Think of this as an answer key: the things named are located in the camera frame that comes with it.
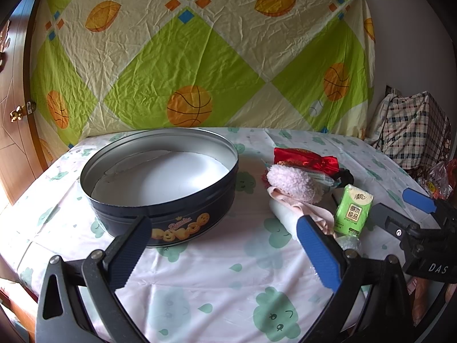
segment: metal screw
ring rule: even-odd
[[[100,259],[101,257],[103,256],[103,250],[94,250],[92,253],[91,253],[91,258],[93,260],[97,260],[97,259]]]
[[[387,259],[389,260],[389,263],[391,263],[391,264],[398,263],[398,258],[396,256],[394,256],[393,254],[388,255]]]
[[[60,257],[58,255],[54,255],[50,260],[49,263],[51,264],[57,264],[59,263]]]
[[[355,259],[355,258],[357,258],[358,254],[354,249],[347,249],[347,250],[344,251],[344,255],[348,259]]]

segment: bed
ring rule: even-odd
[[[324,308],[331,290],[321,284],[300,244],[287,236],[268,206],[261,176],[272,163],[274,147],[337,157],[355,177],[355,185],[374,195],[374,203],[383,202],[422,227],[433,228],[430,216],[401,198],[404,188],[421,188],[358,138],[284,129],[208,130],[234,143],[240,157],[238,181],[244,183],[237,184],[234,204],[218,226],[188,243],[146,249],[127,285],[116,292],[151,342],[295,342]],[[40,292],[51,256],[86,258],[113,240],[97,221],[78,178],[92,154],[124,135],[86,138],[2,215],[8,241],[0,244],[0,253],[33,292]],[[363,256],[383,259],[395,254],[404,262],[398,241],[370,221],[360,240]],[[98,333],[109,340],[87,292],[82,293]],[[361,292],[346,326],[356,321],[363,301]],[[266,321],[277,315],[283,329],[260,326],[253,320],[255,309]]]

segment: red plastic bag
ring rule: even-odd
[[[457,159],[452,159],[446,164],[446,171],[447,171],[447,180],[449,185],[454,190],[456,187],[456,176],[457,174]]]

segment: green tissue pack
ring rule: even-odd
[[[365,225],[373,195],[348,184],[335,214],[335,231],[358,236]]]

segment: plastic bag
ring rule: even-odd
[[[354,249],[356,252],[360,251],[360,240],[357,236],[354,235],[344,235],[336,238],[338,245],[341,246],[343,250]]]
[[[454,189],[456,187],[457,159],[452,159],[446,164],[446,171],[449,185]]]
[[[452,193],[444,161],[432,167],[426,179],[419,178],[419,184],[431,198],[446,200]]]

